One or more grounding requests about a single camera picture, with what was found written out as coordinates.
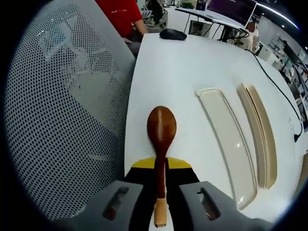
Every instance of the gray mesh chair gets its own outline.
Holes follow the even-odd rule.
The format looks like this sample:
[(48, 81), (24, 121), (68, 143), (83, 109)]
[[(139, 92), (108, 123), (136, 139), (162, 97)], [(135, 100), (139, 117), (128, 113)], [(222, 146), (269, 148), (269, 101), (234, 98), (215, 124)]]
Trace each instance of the gray mesh chair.
[(5, 92), (9, 151), (50, 219), (124, 174), (135, 58), (94, 0), (54, 0), (28, 26)]

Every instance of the computer monitor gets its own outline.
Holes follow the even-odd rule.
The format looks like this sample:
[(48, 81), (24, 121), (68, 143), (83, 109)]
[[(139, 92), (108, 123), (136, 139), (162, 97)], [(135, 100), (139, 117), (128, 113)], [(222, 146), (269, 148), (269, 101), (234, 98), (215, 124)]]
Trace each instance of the computer monitor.
[(284, 53), (289, 57), (289, 59), (296, 64), (297, 61), (299, 60), (297, 54), (294, 53), (294, 51), (292, 50), (292, 48), (286, 44), (284, 49), (283, 49)]
[(227, 16), (246, 27), (256, 6), (257, 2), (254, 0), (212, 0), (207, 9)]

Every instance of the wooden spoon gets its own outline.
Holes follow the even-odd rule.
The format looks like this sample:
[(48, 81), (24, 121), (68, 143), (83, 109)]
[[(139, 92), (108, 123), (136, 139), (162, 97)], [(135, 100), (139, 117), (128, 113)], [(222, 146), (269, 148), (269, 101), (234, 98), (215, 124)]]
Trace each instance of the wooden spoon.
[(167, 224), (167, 202), (165, 194), (165, 160), (169, 146), (177, 131), (177, 122), (172, 112), (163, 106), (154, 108), (148, 118), (147, 131), (157, 159), (157, 196), (154, 207), (154, 224)]

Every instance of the black mouse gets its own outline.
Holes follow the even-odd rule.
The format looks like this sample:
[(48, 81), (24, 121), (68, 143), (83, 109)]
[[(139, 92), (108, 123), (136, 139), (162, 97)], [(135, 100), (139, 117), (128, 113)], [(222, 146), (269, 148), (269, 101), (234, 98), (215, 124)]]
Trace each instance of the black mouse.
[(185, 35), (183, 32), (174, 29), (164, 29), (162, 32), (160, 32), (159, 36), (162, 39), (180, 40), (180, 41), (183, 41), (187, 38), (187, 35)]

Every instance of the beige tray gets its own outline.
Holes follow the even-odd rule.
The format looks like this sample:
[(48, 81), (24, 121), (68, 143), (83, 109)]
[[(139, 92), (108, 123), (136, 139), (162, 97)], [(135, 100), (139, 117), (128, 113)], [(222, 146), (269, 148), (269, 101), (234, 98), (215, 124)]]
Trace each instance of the beige tray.
[(255, 198), (257, 183), (242, 130), (221, 91), (203, 90), (197, 95), (220, 145), (233, 198), (238, 209), (243, 209)]
[(254, 86), (241, 84), (237, 93), (253, 133), (257, 155), (258, 184), (262, 188), (269, 189), (277, 178), (276, 147), (270, 121)]

